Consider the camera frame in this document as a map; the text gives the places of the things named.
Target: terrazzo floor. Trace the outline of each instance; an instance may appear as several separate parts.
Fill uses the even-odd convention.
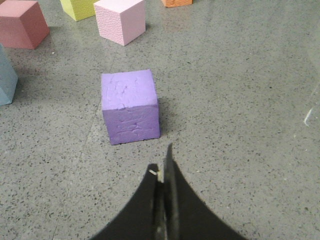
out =
[[[146,0],[146,32],[99,36],[58,0],[50,35],[6,48],[19,80],[0,106],[0,239],[89,239],[169,143],[188,183],[249,240],[320,239],[320,1]],[[161,138],[111,146],[101,74],[151,69]]]

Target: light blue foam cube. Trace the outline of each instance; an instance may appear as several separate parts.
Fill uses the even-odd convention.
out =
[[[0,106],[12,103],[17,82],[18,76],[0,44]]]

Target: pink foam cube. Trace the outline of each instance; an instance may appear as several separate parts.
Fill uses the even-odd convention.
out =
[[[100,0],[94,9],[103,38],[125,46],[146,31],[144,0]]]
[[[0,4],[0,43],[5,48],[35,49],[50,30],[37,1]]]

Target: foam cube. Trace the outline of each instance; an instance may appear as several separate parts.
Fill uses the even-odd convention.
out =
[[[5,48],[35,49],[49,32],[37,1],[7,0],[0,4],[0,43]]]
[[[174,8],[192,4],[192,0],[162,0],[162,2],[166,8]]]
[[[0,106],[12,103],[17,81],[18,76],[0,44]]]
[[[144,0],[100,0],[94,9],[103,38],[125,46],[146,31]]]
[[[96,1],[98,0],[60,0],[63,11],[75,21],[94,16]]]
[[[102,74],[102,114],[112,145],[160,137],[151,71]]]

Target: red foam cube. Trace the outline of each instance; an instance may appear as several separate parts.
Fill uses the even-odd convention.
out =
[[[49,32],[37,1],[6,0],[0,4],[0,43],[5,48],[35,49]]]

